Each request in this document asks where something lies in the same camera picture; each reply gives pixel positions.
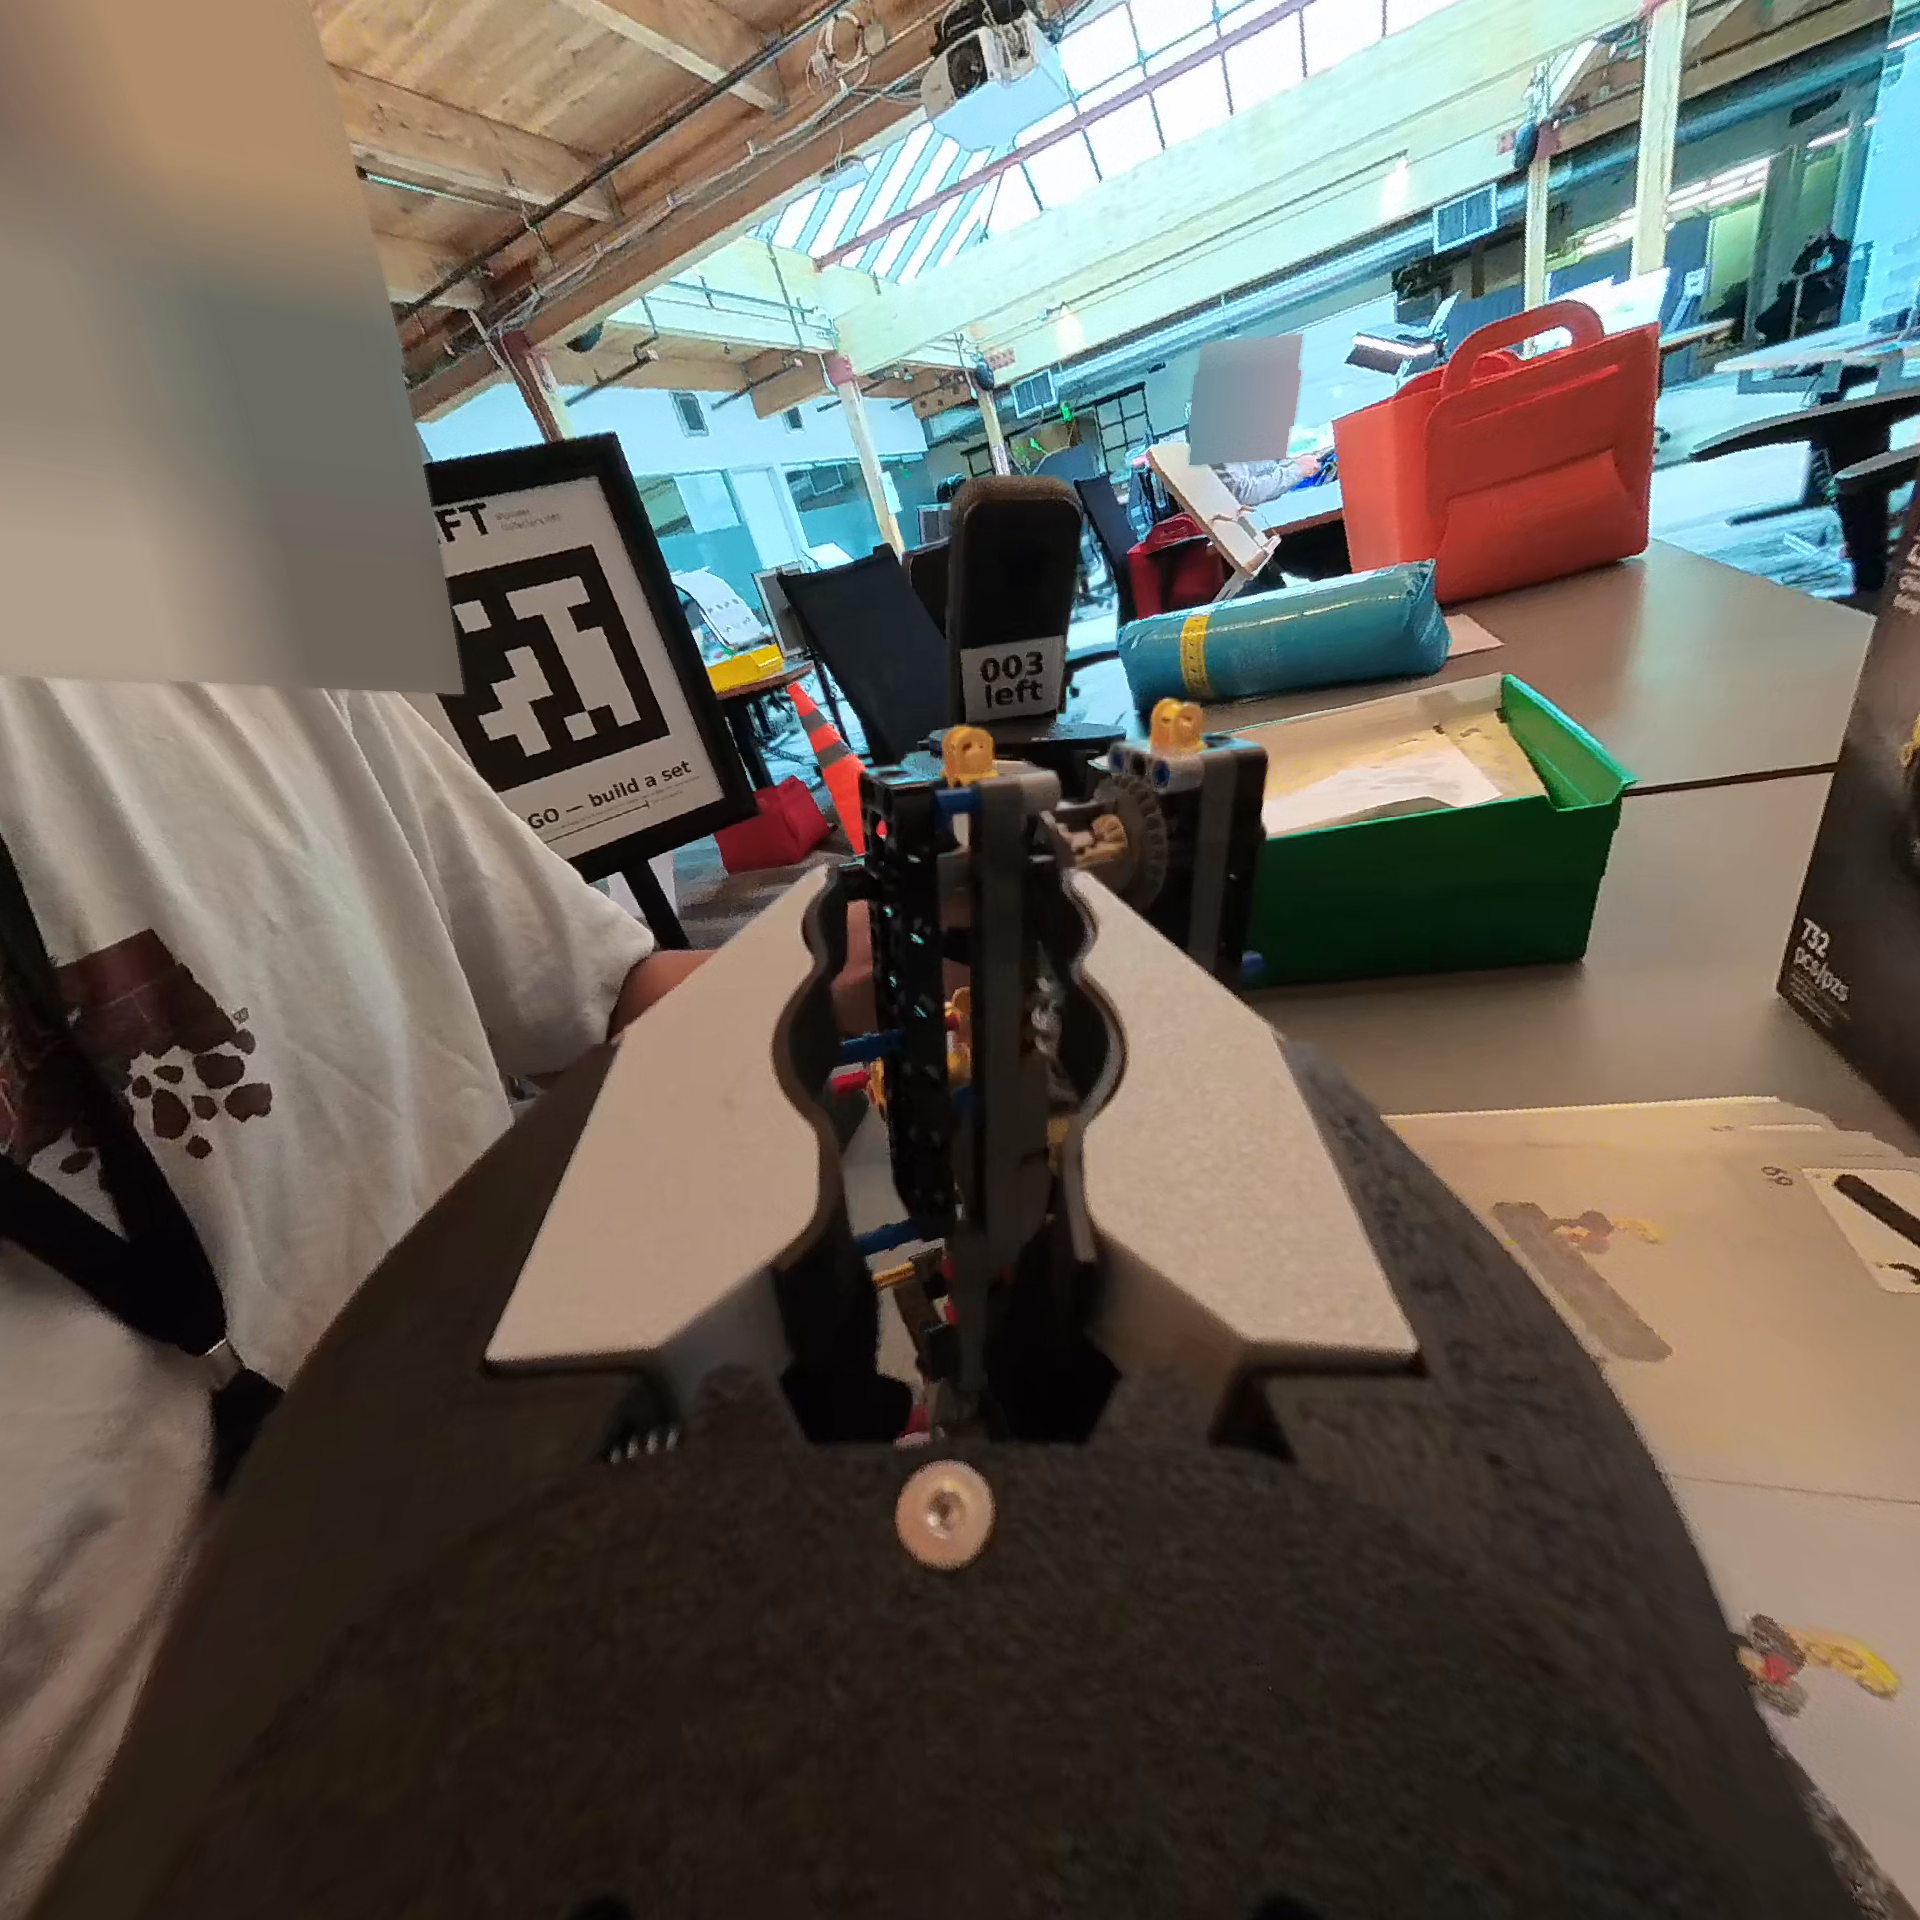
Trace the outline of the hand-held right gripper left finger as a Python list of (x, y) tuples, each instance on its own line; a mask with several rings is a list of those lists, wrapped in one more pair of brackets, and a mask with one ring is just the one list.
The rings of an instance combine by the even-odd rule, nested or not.
[(840, 1194), (794, 1051), (830, 873), (797, 880), (632, 1022), (486, 1351), (501, 1375), (779, 1375), (779, 1263)]

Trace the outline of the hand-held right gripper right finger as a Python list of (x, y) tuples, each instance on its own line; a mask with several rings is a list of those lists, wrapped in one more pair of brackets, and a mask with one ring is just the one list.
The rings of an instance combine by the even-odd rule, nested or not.
[(1409, 1370), (1418, 1335), (1278, 1032), (1103, 882), (1064, 889), (1115, 1044), (1080, 1147), (1096, 1345), (1122, 1375)]

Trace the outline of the partly built lego car chassis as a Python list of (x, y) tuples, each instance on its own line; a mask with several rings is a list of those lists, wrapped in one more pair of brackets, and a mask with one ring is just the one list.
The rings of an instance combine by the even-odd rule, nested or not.
[(859, 1074), (887, 1134), (903, 1214), (858, 1243), (910, 1350), (913, 1434), (1091, 1436), (1119, 1368), (1091, 1331), (1085, 1136), (1122, 1066), (1081, 978), (1093, 908), (1237, 990), (1264, 788), (1264, 751), (1185, 702), (1101, 752), (950, 727), (862, 778), (843, 876), (869, 908), (878, 1030), (834, 1083)]

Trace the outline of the person's left forearm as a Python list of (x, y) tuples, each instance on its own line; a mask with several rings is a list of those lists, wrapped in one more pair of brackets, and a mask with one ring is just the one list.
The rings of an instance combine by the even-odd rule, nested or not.
[(681, 983), (698, 977), (699, 968), (715, 959), (707, 948), (658, 948), (638, 960), (624, 977), (609, 1015), (609, 1040), (650, 1012)]

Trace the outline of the lego set box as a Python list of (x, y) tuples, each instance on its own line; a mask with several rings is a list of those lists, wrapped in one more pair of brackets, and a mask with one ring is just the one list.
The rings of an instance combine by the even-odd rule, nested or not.
[(1919, 508), (1864, 657), (1778, 994), (1919, 1123)]

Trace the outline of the wooden board on white stand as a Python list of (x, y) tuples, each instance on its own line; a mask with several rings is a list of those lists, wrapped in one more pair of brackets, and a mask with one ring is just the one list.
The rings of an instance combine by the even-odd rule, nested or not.
[(1145, 450), (1145, 464), (1227, 564), (1227, 584), (1216, 600), (1249, 590), (1278, 556), (1281, 538), (1257, 526), (1222, 474), (1210, 464), (1198, 464), (1186, 443), (1155, 443)]

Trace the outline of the orange traffic cone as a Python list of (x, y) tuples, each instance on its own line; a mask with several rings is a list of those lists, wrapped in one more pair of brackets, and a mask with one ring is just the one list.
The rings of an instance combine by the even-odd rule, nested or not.
[(834, 818), (848, 840), (848, 849), (855, 857), (865, 857), (867, 834), (859, 799), (862, 762), (853, 754), (829, 712), (810, 697), (803, 681), (797, 680), (786, 695), (803, 726), (808, 746), (814, 752)]

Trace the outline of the teal rolled bundle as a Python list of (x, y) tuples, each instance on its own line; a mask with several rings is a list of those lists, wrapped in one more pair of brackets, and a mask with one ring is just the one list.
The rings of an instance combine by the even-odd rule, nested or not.
[(1143, 615), (1115, 646), (1137, 707), (1150, 708), (1426, 680), (1455, 635), (1434, 564), (1410, 563)]

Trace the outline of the green plastic bin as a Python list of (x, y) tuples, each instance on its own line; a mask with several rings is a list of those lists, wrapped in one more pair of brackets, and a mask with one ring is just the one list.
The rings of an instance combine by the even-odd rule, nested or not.
[(1547, 799), (1264, 833), (1249, 980), (1278, 990), (1585, 959), (1635, 776), (1521, 680), (1445, 689), (1488, 680), (1502, 681), (1502, 718)]

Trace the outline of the red floor box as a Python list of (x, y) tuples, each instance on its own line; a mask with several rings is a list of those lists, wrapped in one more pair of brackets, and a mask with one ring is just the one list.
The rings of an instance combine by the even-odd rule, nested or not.
[(803, 857), (832, 840), (832, 820), (810, 785), (789, 776), (755, 794), (749, 820), (721, 827), (715, 851), (729, 876), (799, 867)]

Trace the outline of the tan paper bag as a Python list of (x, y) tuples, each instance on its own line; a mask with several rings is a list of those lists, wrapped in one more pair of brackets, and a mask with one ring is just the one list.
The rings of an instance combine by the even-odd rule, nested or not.
[(1502, 681), (1397, 695), (1249, 729), (1264, 752), (1270, 838), (1544, 800), (1502, 718)]

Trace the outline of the framed black white marker sign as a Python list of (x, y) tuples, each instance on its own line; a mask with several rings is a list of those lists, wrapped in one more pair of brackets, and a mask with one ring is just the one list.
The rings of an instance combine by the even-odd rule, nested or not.
[(430, 463), (464, 689), (430, 714), (586, 880), (689, 936), (658, 857), (755, 817), (627, 454), (611, 435)]

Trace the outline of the white ceiling unit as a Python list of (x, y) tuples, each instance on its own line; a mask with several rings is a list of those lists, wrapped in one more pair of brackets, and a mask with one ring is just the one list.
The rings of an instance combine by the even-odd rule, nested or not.
[(930, 126), (966, 153), (1003, 148), (1070, 112), (1072, 87), (1043, 4), (950, 4), (933, 27), (919, 99)]

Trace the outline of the red bag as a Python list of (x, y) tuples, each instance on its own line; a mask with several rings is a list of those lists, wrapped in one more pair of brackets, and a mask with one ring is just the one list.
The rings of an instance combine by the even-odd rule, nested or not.
[(1453, 609), (1641, 556), (1659, 378), (1657, 326), (1578, 300), (1479, 328), (1335, 420), (1351, 570), (1431, 563)]

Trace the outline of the open instruction booklet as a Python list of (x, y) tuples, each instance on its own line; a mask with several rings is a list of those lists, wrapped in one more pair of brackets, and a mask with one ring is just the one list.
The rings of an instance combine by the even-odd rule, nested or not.
[(1917, 1154), (1768, 1096), (1393, 1124), (1595, 1358), (1864, 1907), (1917, 1916)]

